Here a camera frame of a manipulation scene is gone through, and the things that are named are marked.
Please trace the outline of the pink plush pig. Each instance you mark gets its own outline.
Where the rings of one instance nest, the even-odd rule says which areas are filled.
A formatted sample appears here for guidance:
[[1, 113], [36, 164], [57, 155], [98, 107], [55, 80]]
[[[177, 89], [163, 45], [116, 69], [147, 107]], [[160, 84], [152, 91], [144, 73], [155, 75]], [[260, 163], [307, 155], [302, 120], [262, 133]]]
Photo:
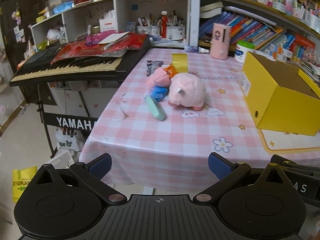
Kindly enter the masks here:
[[201, 111], [206, 97], [203, 81], [190, 73], [178, 73], [171, 79], [168, 94], [170, 106], [191, 107]]

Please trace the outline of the blue packet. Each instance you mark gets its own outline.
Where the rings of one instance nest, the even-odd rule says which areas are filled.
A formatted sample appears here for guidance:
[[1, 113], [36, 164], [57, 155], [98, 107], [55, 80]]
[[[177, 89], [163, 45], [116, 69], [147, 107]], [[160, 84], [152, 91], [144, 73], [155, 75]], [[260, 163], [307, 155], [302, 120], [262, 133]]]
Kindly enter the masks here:
[[147, 97], [150, 97], [157, 102], [161, 102], [168, 94], [168, 91], [169, 90], [167, 87], [155, 86], [148, 92], [148, 94], [146, 94], [144, 99], [146, 99]]

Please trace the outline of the pink doll orange crown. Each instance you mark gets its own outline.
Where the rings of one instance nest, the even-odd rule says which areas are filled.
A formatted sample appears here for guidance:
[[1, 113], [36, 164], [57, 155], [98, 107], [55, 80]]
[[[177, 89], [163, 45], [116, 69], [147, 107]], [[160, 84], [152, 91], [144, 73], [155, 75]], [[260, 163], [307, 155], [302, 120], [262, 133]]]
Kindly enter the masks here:
[[170, 64], [167, 67], [158, 67], [146, 81], [148, 90], [152, 90], [154, 87], [169, 87], [171, 79], [178, 74], [176, 68]]

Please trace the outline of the yellow tape roll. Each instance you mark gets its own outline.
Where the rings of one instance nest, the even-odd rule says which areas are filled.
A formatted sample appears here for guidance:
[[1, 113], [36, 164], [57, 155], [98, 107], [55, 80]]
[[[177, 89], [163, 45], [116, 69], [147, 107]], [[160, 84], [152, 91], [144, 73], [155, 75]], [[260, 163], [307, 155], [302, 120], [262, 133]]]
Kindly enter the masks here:
[[188, 55], [187, 54], [172, 54], [172, 65], [178, 73], [187, 73], [188, 69]]

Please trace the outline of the white plastic basket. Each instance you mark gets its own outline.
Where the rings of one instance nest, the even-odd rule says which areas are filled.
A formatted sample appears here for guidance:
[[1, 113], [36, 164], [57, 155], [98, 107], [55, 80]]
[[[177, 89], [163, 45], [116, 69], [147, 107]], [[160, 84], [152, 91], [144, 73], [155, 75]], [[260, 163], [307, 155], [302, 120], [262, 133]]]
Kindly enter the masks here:
[[69, 150], [60, 150], [56, 153], [55, 157], [48, 160], [47, 164], [52, 164], [55, 169], [69, 168], [74, 164], [74, 160]]

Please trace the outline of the cream desk mat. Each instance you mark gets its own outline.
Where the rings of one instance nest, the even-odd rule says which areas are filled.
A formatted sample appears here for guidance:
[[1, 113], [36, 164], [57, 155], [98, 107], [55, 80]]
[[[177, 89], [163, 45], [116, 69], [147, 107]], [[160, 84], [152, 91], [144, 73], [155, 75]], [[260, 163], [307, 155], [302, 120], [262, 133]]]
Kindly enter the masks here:
[[269, 154], [319, 152], [319, 131], [314, 136], [258, 129], [261, 143]]

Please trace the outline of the black keyboard stand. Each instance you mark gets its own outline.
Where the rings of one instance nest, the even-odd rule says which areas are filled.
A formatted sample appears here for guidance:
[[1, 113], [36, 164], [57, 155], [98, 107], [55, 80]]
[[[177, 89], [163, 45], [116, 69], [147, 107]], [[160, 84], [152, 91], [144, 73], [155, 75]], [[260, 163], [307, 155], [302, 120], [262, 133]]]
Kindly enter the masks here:
[[93, 118], [88, 113], [87, 107], [84, 102], [84, 98], [82, 94], [80, 94], [80, 99], [82, 100], [82, 104], [85, 107], [87, 112], [87, 116], [76, 116], [76, 115], [66, 115], [66, 114], [56, 114], [56, 113], [48, 113], [44, 111], [43, 101], [41, 99], [40, 93], [40, 85], [37, 85], [37, 112], [40, 114], [40, 119], [42, 124], [44, 125], [44, 130], [46, 133], [46, 138], [49, 144], [49, 148], [51, 151], [50, 158], [55, 157], [57, 153], [57, 147], [54, 148], [52, 144], [52, 140], [49, 134], [48, 126], [59, 127], [63, 129], [77, 129], [79, 131], [85, 131], [86, 133], [90, 133], [94, 124], [97, 122], [97, 118]]

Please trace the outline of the yellow plastic bag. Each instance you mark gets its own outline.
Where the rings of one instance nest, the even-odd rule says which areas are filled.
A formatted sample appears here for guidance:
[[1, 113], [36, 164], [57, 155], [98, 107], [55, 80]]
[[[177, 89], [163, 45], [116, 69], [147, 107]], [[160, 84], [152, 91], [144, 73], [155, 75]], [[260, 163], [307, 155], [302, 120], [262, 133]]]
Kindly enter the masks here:
[[23, 170], [14, 169], [12, 171], [12, 198], [17, 202], [21, 194], [28, 186], [33, 176], [37, 172], [37, 166], [32, 166]]

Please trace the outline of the pink checked tablecloth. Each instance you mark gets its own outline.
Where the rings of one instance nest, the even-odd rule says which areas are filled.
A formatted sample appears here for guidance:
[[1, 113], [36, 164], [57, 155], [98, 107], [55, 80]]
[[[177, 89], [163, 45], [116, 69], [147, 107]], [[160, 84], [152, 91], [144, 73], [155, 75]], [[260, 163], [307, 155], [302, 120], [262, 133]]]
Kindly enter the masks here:
[[[173, 49], [151, 49], [103, 110], [80, 154], [87, 163], [103, 153], [112, 157], [107, 184], [139, 184], [167, 192], [200, 192], [216, 181], [208, 156], [217, 152], [232, 162], [265, 167], [264, 149], [239, 80], [242, 65], [189, 54], [189, 71], [205, 84], [207, 97], [197, 112], [161, 101], [166, 119], [150, 113], [144, 97], [147, 60], [169, 64]], [[282, 154], [302, 165], [318, 166], [319, 152]]]

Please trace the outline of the yellow cardboard box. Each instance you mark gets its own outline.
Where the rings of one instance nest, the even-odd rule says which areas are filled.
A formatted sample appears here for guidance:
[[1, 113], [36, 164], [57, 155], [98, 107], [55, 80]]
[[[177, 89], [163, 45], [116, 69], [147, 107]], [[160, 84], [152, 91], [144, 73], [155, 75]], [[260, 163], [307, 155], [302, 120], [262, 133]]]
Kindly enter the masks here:
[[299, 67], [248, 53], [240, 86], [258, 129], [314, 136], [319, 87]]

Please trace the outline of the mint green stapler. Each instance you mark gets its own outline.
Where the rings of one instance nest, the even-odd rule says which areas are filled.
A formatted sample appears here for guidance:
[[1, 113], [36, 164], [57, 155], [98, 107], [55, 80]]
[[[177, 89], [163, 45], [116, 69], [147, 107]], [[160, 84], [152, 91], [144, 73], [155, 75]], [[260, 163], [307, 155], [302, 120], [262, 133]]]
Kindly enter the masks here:
[[155, 99], [153, 99], [150, 96], [147, 96], [146, 103], [150, 113], [155, 119], [159, 121], [163, 121], [165, 119], [165, 113], [163, 111], [163, 108]]

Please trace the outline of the black Yamaha keyboard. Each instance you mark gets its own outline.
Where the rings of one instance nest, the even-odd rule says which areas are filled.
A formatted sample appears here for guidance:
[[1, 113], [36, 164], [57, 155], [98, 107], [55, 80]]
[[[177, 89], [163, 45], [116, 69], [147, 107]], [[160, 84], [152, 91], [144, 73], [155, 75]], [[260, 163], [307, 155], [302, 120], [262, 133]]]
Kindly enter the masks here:
[[84, 80], [122, 82], [149, 50], [128, 50], [122, 57], [77, 57], [50, 64], [65, 45], [36, 52], [16, 71], [9, 85], [14, 87], [30, 83]]

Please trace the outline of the white jar green lid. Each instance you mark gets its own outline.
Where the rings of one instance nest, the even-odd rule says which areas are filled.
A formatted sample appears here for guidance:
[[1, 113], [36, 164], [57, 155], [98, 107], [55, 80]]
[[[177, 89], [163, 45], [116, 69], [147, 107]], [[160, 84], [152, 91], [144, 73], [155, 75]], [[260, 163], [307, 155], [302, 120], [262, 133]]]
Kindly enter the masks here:
[[237, 62], [244, 64], [247, 53], [254, 51], [255, 45], [253, 43], [244, 40], [238, 40], [235, 46], [234, 59]]

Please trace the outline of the red plastic bag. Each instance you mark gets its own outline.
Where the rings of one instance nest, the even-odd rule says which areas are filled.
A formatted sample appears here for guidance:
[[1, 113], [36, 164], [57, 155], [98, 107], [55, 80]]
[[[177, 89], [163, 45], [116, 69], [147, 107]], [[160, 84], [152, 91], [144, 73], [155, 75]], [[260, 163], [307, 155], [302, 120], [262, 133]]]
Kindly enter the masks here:
[[58, 63], [66, 59], [77, 57], [122, 57], [128, 50], [148, 50], [151, 47], [150, 38], [147, 34], [121, 33], [123, 36], [115, 41], [88, 45], [85, 41], [76, 41], [66, 44], [50, 62]]

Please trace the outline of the white notebook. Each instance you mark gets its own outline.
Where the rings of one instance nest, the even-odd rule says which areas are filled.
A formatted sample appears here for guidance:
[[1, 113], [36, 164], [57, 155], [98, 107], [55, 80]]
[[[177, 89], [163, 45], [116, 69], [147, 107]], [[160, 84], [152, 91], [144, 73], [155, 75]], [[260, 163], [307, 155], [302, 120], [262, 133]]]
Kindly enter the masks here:
[[128, 36], [130, 32], [124, 32], [124, 33], [114, 33], [109, 35], [108, 37], [104, 38], [103, 40], [101, 40], [99, 42], [99, 44], [110, 44], [110, 43], [114, 43], [114, 42], [118, 42], [119, 40], [121, 40], [122, 38], [125, 38]]

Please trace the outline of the white pen holder cup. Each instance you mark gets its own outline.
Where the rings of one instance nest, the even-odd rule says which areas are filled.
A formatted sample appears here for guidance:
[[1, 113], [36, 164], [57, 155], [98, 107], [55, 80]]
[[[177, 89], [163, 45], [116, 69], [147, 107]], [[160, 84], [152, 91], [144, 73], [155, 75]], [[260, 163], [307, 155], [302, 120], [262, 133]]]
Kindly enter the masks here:
[[167, 27], [166, 39], [181, 41], [185, 38], [185, 25]]

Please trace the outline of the white cubby shelf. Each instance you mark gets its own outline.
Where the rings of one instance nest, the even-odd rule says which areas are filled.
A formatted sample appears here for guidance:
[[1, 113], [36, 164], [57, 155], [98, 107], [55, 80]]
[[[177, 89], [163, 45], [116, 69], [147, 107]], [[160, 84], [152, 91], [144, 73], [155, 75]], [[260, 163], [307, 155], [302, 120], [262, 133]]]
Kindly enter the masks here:
[[44, 42], [55, 27], [62, 27], [63, 42], [78, 40], [89, 32], [90, 27], [99, 27], [100, 31], [140, 31], [159, 36], [162, 11], [168, 13], [169, 27], [185, 25], [185, 38], [181, 41], [165, 39], [152, 45], [183, 48], [189, 42], [190, 0], [93, 0], [32, 25], [31, 33], [36, 46]]

